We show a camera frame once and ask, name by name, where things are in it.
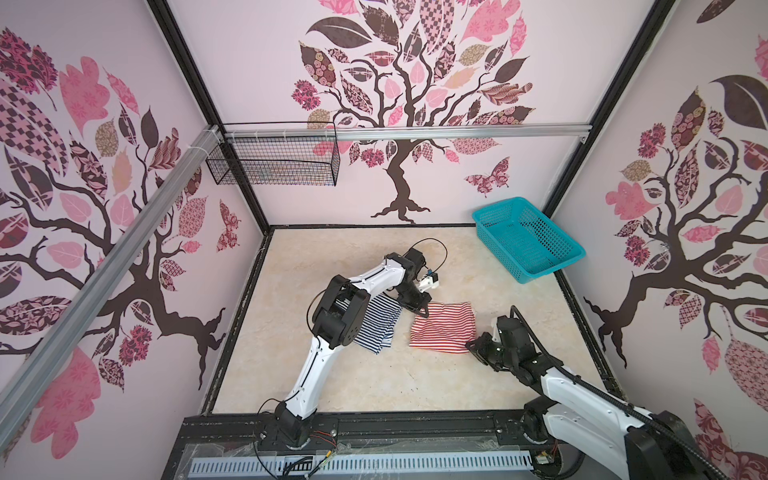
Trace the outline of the blue white striped tank top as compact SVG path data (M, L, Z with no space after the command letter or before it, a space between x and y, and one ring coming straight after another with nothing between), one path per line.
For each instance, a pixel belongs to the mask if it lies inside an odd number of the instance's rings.
M372 297L354 342L376 355L391 347L401 313L402 307L386 293Z

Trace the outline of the red white striped tank top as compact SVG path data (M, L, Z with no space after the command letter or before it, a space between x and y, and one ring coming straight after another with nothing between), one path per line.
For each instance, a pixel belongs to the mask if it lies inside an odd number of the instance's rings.
M447 354L465 354L476 338L476 317L469 302L430 303L427 317L417 315L410 329L409 346Z

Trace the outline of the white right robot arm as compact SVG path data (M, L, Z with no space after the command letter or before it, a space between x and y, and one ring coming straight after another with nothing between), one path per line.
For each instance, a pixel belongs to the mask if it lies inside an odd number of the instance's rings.
M465 344L482 364L536 392L522 410L527 440L557 440L621 479L724 479L676 415L653 413L607 393L549 353L517 308Z

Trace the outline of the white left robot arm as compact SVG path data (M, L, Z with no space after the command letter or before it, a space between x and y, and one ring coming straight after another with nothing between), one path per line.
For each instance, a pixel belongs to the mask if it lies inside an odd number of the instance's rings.
M417 282L426 266L424 255L411 247L404 254L386 255L379 265L362 274L350 278L336 275L329 281L310 317L313 340L304 365L290 394L274 411L278 431L287 445L298 448L308 442L312 418L336 355L359 334L373 298L395 290L401 307L429 314L431 295Z

